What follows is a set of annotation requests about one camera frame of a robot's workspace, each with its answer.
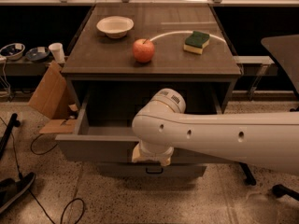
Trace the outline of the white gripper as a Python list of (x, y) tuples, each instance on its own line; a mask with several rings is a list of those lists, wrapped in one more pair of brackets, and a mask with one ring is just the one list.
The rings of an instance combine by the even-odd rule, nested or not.
[(171, 164), (171, 156), (174, 149), (172, 147), (153, 145), (145, 141), (140, 141), (133, 149), (132, 162), (160, 161), (162, 166)]

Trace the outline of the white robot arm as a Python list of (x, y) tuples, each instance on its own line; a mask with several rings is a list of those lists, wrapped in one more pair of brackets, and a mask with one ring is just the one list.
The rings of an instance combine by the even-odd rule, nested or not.
[(190, 115), (171, 89), (158, 91), (132, 122), (133, 162), (171, 163), (175, 148), (299, 175), (299, 114)]

